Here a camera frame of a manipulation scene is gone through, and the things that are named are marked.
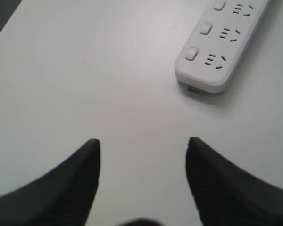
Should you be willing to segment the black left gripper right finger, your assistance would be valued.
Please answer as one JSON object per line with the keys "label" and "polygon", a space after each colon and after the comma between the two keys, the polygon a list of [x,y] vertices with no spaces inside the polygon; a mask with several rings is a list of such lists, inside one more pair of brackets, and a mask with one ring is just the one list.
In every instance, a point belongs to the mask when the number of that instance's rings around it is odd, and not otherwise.
{"label": "black left gripper right finger", "polygon": [[198,137],[185,171],[204,226],[283,226],[283,189],[239,168]]}

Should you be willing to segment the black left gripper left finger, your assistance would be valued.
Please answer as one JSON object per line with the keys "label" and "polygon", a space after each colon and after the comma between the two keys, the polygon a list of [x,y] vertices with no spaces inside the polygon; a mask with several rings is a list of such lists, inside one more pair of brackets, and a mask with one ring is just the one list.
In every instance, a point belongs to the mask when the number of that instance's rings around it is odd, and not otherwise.
{"label": "black left gripper left finger", "polygon": [[84,226],[100,169],[100,141],[90,139],[42,177],[1,196],[0,226]]}

